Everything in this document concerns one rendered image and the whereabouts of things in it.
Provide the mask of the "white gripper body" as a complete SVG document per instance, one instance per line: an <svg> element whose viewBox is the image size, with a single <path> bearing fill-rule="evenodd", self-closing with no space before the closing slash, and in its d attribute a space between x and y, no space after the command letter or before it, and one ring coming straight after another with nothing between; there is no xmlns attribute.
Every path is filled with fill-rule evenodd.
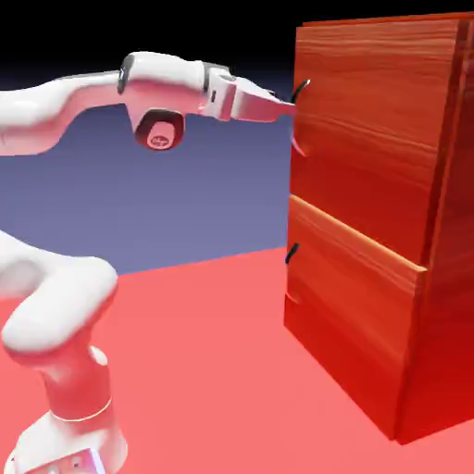
<svg viewBox="0 0 474 474"><path fill-rule="evenodd" d="M271 123L281 116L292 117L296 105L281 101L268 90L245 78L236 78L231 118L241 121Z"/></svg>

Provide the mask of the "small red wooden door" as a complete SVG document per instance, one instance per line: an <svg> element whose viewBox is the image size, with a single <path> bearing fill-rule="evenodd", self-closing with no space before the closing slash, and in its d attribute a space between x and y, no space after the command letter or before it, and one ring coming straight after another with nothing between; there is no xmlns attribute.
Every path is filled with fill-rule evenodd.
<svg viewBox="0 0 474 474"><path fill-rule="evenodd" d="M303 199L289 199L284 323L388 438L427 270Z"/></svg>

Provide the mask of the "large red wooden door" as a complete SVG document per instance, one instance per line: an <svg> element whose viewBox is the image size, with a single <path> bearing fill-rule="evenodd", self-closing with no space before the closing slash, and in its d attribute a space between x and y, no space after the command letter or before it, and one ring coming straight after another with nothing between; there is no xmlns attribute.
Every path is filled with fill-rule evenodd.
<svg viewBox="0 0 474 474"><path fill-rule="evenodd" d="M330 23L296 36L291 191L420 263L460 19Z"/></svg>

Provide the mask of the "red wooden cabinet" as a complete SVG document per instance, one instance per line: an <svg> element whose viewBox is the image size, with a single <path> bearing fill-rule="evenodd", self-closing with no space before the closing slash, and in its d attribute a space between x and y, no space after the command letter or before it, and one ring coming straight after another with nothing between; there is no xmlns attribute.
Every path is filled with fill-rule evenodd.
<svg viewBox="0 0 474 474"><path fill-rule="evenodd" d="M427 272L392 438L401 444L474 419L474 12L301 27L419 19L460 19L462 26L430 192L426 252L420 263L410 260Z"/></svg>

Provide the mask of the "long curved dark metal handle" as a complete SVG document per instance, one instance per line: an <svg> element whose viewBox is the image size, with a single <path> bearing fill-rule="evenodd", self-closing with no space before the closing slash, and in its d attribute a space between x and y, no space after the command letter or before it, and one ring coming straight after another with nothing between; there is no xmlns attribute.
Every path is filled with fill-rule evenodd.
<svg viewBox="0 0 474 474"><path fill-rule="evenodd" d="M297 99L298 99L299 95L310 84L310 82L311 82L310 79L306 79L306 80L302 81L298 85L298 87L293 91L291 102L293 103L294 106L296 106ZM292 147L299 155L306 156L305 152L302 150L302 148L298 144L294 132L292 132Z"/></svg>

